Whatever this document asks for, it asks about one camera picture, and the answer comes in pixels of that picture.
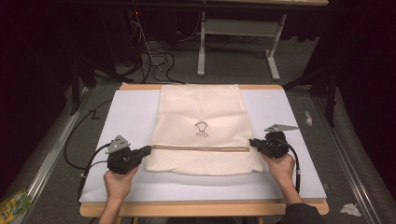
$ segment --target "cream fabric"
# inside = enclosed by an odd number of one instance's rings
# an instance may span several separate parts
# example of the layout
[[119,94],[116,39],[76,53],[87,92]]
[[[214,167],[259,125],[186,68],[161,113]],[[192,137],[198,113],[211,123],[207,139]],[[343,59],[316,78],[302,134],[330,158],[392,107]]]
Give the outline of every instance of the cream fabric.
[[164,85],[147,157],[149,171],[184,175],[261,172],[237,85]]

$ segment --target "gray carpet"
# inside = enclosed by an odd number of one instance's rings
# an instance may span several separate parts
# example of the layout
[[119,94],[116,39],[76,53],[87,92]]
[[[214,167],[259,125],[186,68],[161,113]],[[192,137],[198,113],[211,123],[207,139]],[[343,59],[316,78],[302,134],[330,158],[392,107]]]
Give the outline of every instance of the gray carpet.
[[[206,52],[206,70],[205,77],[196,76],[198,46],[193,41],[186,42],[186,45],[178,45],[177,49],[170,47],[161,47],[161,51],[171,51],[175,57],[175,67],[170,71],[169,77],[186,83],[238,83],[238,84],[274,84],[270,78],[266,61],[263,57],[263,47],[269,43],[268,39],[262,39],[253,43],[248,39],[235,37],[238,41],[230,41],[222,49],[208,49]],[[221,46],[222,40],[209,42],[212,48]],[[306,62],[315,47],[316,42],[298,43],[295,39],[290,41],[281,41],[276,52],[276,64],[280,82],[276,84],[284,84],[299,77],[304,71]],[[150,45],[152,54],[154,55],[157,47]],[[161,63],[161,58],[155,58],[157,63]],[[156,71],[156,76],[165,80],[165,71],[170,63],[162,65],[162,71]],[[148,65],[145,64],[144,71],[147,71]],[[123,66],[119,67],[120,71],[125,70]],[[136,72],[131,77],[136,82],[142,80],[140,72]],[[150,75],[148,81],[156,81],[153,75]],[[97,87],[92,90],[87,104],[81,110],[81,119],[92,108],[97,107],[104,101],[111,99],[114,91],[119,87],[120,83],[114,80],[98,78]],[[330,137],[325,122],[321,119],[320,111],[314,104],[313,99],[309,96],[305,87],[299,88],[300,91],[288,92],[291,108],[294,116],[300,126],[304,140],[311,154],[312,160],[318,170],[320,180],[329,188],[326,190],[328,196],[328,204],[330,213],[324,216],[327,223],[367,223],[365,217],[353,217],[347,214],[341,214],[340,210],[345,203],[357,203],[356,196],[349,185],[347,177],[342,169],[341,162],[336,153],[334,141]],[[97,109],[96,117],[92,119],[89,116],[76,129],[67,146],[69,160],[78,166],[85,166],[89,157],[96,148],[97,141],[106,120],[106,114],[110,104],[106,104]],[[304,112],[308,111],[313,118],[313,126],[305,124]],[[344,141],[349,142],[348,148],[356,152],[353,155],[354,162],[357,167],[362,170],[361,175],[370,174],[363,177],[367,186],[375,184],[373,188],[368,188],[372,197],[375,199],[375,206],[381,211],[380,216],[383,223],[395,223],[394,201],[389,199],[389,194],[383,186],[382,180],[375,172],[370,160],[366,157],[359,140],[353,135],[353,129],[347,124],[347,116],[343,111],[342,104],[336,106],[335,120],[340,135],[344,136]],[[55,126],[62,126],[61,121]],[[42,162],[44,155],[48,152],[48,148],[41,147],[37,149],[27,162],[24,170],[26,174],[21,174],[16,178],[16,182],[10,188],[10,191],[20,187],[28,187],[29,181],[34,177],[37,167]],[[80,170],[69,166],[64,156],[61,155],[51,173],[48,182],[42,190],[34,209],[27,218],[26,223],[89,223],[90,219],[82,217],[79,214],[79,204],[77,199],[77,190],[80,180]],[[265,223],[276,223],[280,217],[266,217]],[[130,222],[131,219],[125,218],[123,223]],[[230,219],[226,218],[171,218],[169,223],[230,223]]]

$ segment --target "desk frame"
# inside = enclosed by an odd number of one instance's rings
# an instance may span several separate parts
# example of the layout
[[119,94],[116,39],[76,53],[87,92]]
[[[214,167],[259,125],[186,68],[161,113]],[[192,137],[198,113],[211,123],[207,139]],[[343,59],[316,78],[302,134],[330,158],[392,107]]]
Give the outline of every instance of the desk frame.
[[[239,85],[243,90],[282,90],[277,85]],[[161,85],[122,85],[120,90],[159,90]],[[304,200],[315,206],[319,213],[329,212],[326,199]],[[238,200],[238,201],[187,201],[187,202],[144,202],[124,203],[121,217],[263,217],[284,215],[286,205],[283,200]],[[82,203],[80,213],[84,217],[99,217],[105,203]]]

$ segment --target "desk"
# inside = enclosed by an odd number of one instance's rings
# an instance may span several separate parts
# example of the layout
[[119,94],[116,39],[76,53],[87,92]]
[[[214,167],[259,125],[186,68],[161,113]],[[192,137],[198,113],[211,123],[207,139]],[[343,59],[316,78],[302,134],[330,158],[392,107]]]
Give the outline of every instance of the desk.
[[[284,1],[284,0],[217,0],[217,2],[238,2],[238,3],[258,3],[258,4],[279,4],[295,6],[327,6],[328,0],[304,0],[304,1]],[[280,80],[277,72],[274,54],[280,35],[286,21],[286,14],[280,16],[279,21],[235,21],[206,19],[206,13],[201,13],[201,45],[198,55],[198,77],[205,75],[205,35],[251,35],[269,36],[273,38],[272,45],[265,50],[265,57],[270,68],[274,81]]]
[[[117,134],[124,136],[131,148],[150,144],[155,123],[160,85],[123,85],[116,92],[98,146]],[[240,86],[253,134],[264,138],[264,127],[274,123],[297,125],[285,92],[280,86]],[[326,194],[299,130],[285,132],[297,150],[302,168],[301,196],[319,212],[327,214]],[[93,162],[106,160],[98,153]],[[236,176],[188,176],[151,173],[141,168],[134,177],[131,193],[120,210],[121,217],[210,217],[269,216],[284,214],[285,204],[276,182],[268,173]],[[92,167],[80,198],[84,217],[99,217],[105,206],[105,163]]]

